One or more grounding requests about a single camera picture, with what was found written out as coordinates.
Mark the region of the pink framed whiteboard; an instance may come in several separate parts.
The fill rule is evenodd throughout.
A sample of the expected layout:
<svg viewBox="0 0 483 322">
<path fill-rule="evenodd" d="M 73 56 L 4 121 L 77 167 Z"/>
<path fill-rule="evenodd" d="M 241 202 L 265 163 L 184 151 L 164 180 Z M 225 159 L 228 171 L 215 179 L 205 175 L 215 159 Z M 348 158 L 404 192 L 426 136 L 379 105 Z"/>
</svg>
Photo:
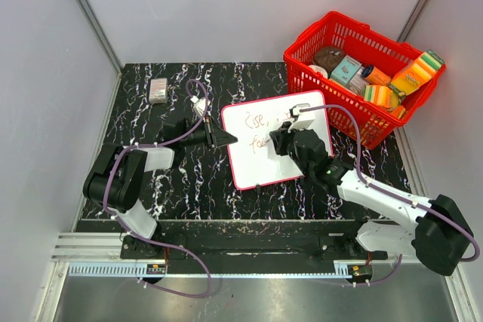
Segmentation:
<svg viewBox="0 0 483 322">
<path fill-rule="evenodd" d="M 263 145 L 264 140 L 271 140 L 271 131 L 286 121 L 293 121 L 290 109 L 300 103 L 308 103 L 310 108 L 319 107 L 325 104 L 325 99 L 322 92 L 312 90 L 223 108 L 223 127 L 238 138 L 237 143 L 228 145 L 233 181 L 238 190 L 288 181 L 307 173 L 309 164 L 294 162 L 290 156 L 278 156 L 273 141 Z M 325 158 L 332 156 L 327 112 L 323 109 L 313 112 L 315 120 L 308 129 L 314 130 L 325 143 Z"/>
</svg>

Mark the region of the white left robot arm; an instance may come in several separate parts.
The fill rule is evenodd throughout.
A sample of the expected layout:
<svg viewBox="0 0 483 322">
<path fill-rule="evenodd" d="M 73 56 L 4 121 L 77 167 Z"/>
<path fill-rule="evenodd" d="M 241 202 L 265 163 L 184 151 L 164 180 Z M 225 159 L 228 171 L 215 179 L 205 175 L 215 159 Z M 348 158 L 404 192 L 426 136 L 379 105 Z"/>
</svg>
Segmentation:
<svg viewBox="0 0 483 322">
<path fill-rule="evenodd" d="M 205 116 L 199 125 L 186 118 L 163 125 L 158 141 L 167 141 L 168 145 L 129 149 L 115 143 L 103 144 L 82 190 L 85 198 L 105 207 L 137 235 L 137 249 L 150 259 L 162 253 L 164 241 L 162 227 L 140 200 L 144 174 L 177 167 L 187 147 L 204 145 L 216 149 L 237 143 L 238 138 Z"/>
</svg>

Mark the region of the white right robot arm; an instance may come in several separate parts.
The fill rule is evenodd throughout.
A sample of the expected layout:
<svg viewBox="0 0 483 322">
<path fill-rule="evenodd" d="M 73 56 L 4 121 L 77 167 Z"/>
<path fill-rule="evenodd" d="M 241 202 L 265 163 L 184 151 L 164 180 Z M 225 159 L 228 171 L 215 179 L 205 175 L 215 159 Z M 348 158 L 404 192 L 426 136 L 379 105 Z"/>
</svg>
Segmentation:
<svg viewBox="0 0 483 322">
<path fill-rule="evenodd" d="M 314 130 L 294 130 L 285 122 L 269 136 L 275 153 L 289 157 L 326 195 L 362 205 L 393 221 L 391 225 L 363 222 L 343 240 L 347 256 L 359 259 L 374 251 L 414 256 L 442 276 L 452 275 L 463 261 L 474 234 L 452 198 L 412 195 L 370 179 L 330 156 Z"/>
</svg>

